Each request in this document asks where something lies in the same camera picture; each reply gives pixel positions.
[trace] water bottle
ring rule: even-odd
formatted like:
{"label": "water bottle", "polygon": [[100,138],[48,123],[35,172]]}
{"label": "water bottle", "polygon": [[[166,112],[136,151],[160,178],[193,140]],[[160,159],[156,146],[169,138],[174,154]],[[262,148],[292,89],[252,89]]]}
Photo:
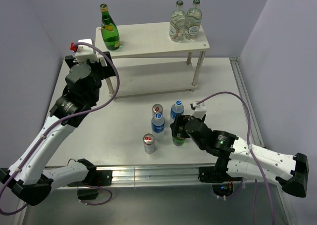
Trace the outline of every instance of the water bottle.
{"label": "water bottle", "polygon": [[165,119],[159,112],[152,118],[152,134],[155,140],[160,140],[164,137]]}
{"label": "water bottle", "polygon": [[173,123],[175,121],[176,116],[178,114],[180,114],[180,115],[184,114],[184,106],[180,100],[176,101],[176,103],[174,105],[172,105],[172,107],[170,109],[171,123]]}
{"label": "water bottle", "polygon": [[172,12],[169,24],[169,37],[175,42],[179,42],[183,38],[186,13],[183,9],[184,2],[178,0],[176,2],[176,9]]}
{"label": "water bottle", "polygon": [[198,36],[200,23],[202,21],[202,12],[199,8],[200,0],[193,1],[191,7],[186,14],[185,38],[192,40]]}

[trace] blue label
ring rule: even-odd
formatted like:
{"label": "blue label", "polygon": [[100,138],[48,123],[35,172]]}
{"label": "blue label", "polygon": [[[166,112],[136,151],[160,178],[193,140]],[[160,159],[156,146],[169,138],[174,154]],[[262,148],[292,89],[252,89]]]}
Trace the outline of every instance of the blue label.
{"label": "blue label", "polygon": [[154,125],[152,123],[153,132],[157,132],[157,133],[163,132],[164,131],[164,125],[165,125],[165,123],[163,123],[161,126],[156,126],[156,125]]}
{"label": "blue label", "polygon": [[157,112],[157,113],[155,114],[155,118],[160,119],[161,117],[162,117],[162,114],[161,114],[161,113]]}
{"label": "blue label", "polygon": [[177,116],[178,114],[183,115],[183,114],[184,114],[184,111],[181,112],[181,113],[176,113],[176,112],[174,112],[173,110],[170,110],[170,117],[171,117],[171,119],[175,120],[175,119],[176,119],[176,116]]}

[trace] white shelf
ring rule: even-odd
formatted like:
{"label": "white shelf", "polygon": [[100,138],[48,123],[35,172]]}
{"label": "white shelf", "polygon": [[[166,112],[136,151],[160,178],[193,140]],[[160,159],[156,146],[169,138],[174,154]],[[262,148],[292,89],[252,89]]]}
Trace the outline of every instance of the white shelf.
{"label": "white shelf", "polygon": [[[145,23],[118,26],[121,47],[110,51],[111,57],[141,57],[154,54],[198,52],[209,49],[203,27],[194,40],[174,42],[169,37],[169,22]],[[95,46],[103,52],[109,51],[103,41],[100,28],[96,29]]]}
{"label": "white shelf", "polygon": [[[190,90],[193,86],[193,66],[184,60],[165,58],[162,62],[155,58],[131,58],[114,61],[120,76],[120,89],[117,98],[168,91]],[[116,88],[116,78],[111,78]]]}

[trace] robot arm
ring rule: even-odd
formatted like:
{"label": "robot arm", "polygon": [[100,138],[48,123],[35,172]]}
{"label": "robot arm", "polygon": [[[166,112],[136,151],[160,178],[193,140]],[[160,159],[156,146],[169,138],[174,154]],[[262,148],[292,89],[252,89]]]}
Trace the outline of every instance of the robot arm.
{"label": "robot arm", "polygon": [[[92,44],[90,39],[80,42]],[[65,61],[70,68],[65,79],[67,86],[50,110],[50,116],[40,133],[13,165],[8,169],[0,169],[2,183],[5,183],[15,172],[19,172],[8,187],[17,197],[32,206],[41,203],[52,190],[77,181],[89,183],[95,176],[96,167],[85,159],[80,159],[67,167],[44,169],[61,143],[79,126],[86,114],[61,122],[47,136],[44,136],[44,132],[65,116],[90,110],[99,100],[102,80],[115,76],[108,62],[106,65],[100,62],[94,51],[87,46],[80,46],[75,57],[67,56]],[[24,166],[18,169],[40,138],[44,140]]]}
{"label": "robot arm", "polygon": [[262,175],[249,147],[264,169],[268,182],[281,185],[282,190],[296,197],[306,197],[308,180],[307,156],[285,155],[256,145],[247,145],[242,138],[225,131],[212,131],[204,124],[204,104],[191,104],[192,115],[178,115],[171,125],[172,136],[191,138],[201,149],[218,157],[214,167],[200,170],[201,182],[222,183],[228,177],[247,177],[262,180]]}

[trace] gray wall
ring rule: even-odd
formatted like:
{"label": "gray wall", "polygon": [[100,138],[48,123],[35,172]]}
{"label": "gray wall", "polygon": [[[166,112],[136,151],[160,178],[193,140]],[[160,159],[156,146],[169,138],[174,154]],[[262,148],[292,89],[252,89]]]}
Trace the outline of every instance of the gray wall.
{"label": "gray wall", "polygon": [[[7,168],[38,134],[61,61],[26,0],[0,0],[0,19],[0,167]],[[7,189],[0,206],[13,211],[17,201]],[[12,219],[0,215],[0,224]]]}
{"label": "gray wall", "polygon": [[317,2],[268,0],[240,66],[264,142],[309,158],[307,198],[292,198],[300,224],[316,224]]}
{"label": "gray wall", "polygon": [[[99,5],[106,2],[117,25],[168,22],[177,0],[28,0],[62,55],[71,42],[95,38]],[[184,0],[185,8],[193,0]],[[239,56],[267,0],[201,0],[207,56]]]}

